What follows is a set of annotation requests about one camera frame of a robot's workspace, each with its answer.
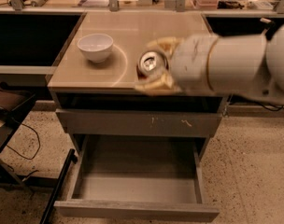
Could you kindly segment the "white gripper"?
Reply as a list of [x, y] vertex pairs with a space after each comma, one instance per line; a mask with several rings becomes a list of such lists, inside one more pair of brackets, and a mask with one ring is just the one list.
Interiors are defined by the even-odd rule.
[[196, 95], [211, 95], [207, 78], [209, 53], [218, 40], [216, 35], [191, 35], [186, 39], [174, 36], [157, 38], [147, 49], [158, 50], [171, 57], [169, 73], [139, 79], [135, 89], [148, 96], [172, 95], [184, 91]]

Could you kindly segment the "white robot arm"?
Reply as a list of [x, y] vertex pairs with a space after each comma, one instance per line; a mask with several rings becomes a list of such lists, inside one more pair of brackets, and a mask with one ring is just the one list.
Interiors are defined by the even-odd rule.
[[284, 105], [284, 24], [258, 35], [193, 34], [147, 44], [135, 89], [146, 95], [237, 95]]

